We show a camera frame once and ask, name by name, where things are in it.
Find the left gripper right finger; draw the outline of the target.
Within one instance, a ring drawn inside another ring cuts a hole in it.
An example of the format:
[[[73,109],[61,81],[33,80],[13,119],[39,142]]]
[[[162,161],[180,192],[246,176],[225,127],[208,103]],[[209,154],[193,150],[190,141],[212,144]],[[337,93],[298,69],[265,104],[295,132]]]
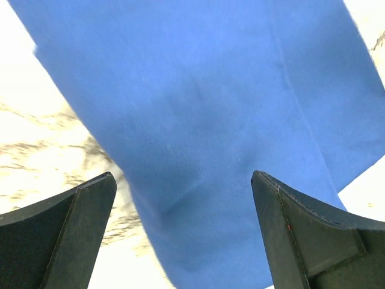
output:
[[[271,175],[251,179],[275,288],[384,288],[384,223],[340,210]]]

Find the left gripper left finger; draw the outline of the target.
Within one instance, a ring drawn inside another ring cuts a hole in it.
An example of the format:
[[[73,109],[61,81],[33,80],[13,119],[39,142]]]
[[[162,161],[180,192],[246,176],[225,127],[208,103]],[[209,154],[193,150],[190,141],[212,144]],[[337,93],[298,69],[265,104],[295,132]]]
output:
[[[106,172],[1,214],[1,288],[87,288],[116,191]]]

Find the blue surgical drape cloth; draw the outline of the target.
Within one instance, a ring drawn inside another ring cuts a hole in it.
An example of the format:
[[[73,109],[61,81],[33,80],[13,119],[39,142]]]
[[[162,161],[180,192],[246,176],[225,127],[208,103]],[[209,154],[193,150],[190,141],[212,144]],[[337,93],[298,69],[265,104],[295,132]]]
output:
[[[255,170],[342,208],[384,156],[384,87],[343,1],[10,6],[177,288],[272,284]]]

